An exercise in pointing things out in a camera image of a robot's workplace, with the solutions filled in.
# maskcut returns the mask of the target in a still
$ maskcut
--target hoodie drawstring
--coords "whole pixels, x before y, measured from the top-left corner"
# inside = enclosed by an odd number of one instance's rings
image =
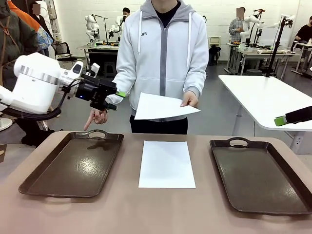
[[[138,54],[140,54],[140,52],[141,52],[142,12],[143,11],[140,12],[140,21],[139,21],[139,24],[138,24],[138,44],[137,44]]]
[[[186,67],[190,65],[190,53],[191,53],[191,32],[192,32],[192,13],[189,13],[189,44],[187,49],[187,61]]]

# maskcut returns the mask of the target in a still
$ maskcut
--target hand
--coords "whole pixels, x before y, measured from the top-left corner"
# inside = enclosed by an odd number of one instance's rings
[[[183,106],[193,106],[197,107],[198,106],[198,98],[192,91],[187,91],[184,94],[183,102],[181,104],[181,107]]]
[[[89,126],[91,125],[92,121],[96,124],[104,124],[107,122],[108,116],[107,116],[107,111],[99,111],[96,109],[92,109],[90,112],[88,121],[86,122],[86,125],[84,126],[84,130],[86,131]]]

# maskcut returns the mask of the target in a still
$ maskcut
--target orange jacket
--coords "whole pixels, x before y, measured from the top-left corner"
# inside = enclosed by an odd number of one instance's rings
[[[8,5],[10,10],[15,12],[18,17],[20,17],[23,21],[25,21],[30,27],[32,27],[35,32],[40,28],[40,24],[38,24],[29,14],[20,10],[17,6],[15,6],[11,1],[8,1]]]

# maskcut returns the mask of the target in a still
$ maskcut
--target man's left hand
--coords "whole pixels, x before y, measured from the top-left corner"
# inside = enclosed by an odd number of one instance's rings
[[[184,94],[183,102],[181,104],[181,107],[183,106],[193,106],[197,108],[198,106],[198,98],[192,91],[187,91]]]

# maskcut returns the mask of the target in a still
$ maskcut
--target dark green jacket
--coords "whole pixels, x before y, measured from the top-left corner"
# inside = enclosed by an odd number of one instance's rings
[[[36,32],[14,12],[10,11],[6,0],[0,0],[0,21],[4,26],[6,26],[8,16],[10,16],[8,31],[19,47],[18,50],[11,38],[6,35],[6,47],[2,73],[3,85],[5,88],[12,91],[17,78],[13,72],[14,62],[10,64],[7,63],[16,60],[21,55],[28,55],[36,52],[38,50],[38,40]],[[2,54],[4,35],[4,31],[2,27],[0,27],[0,57]]]

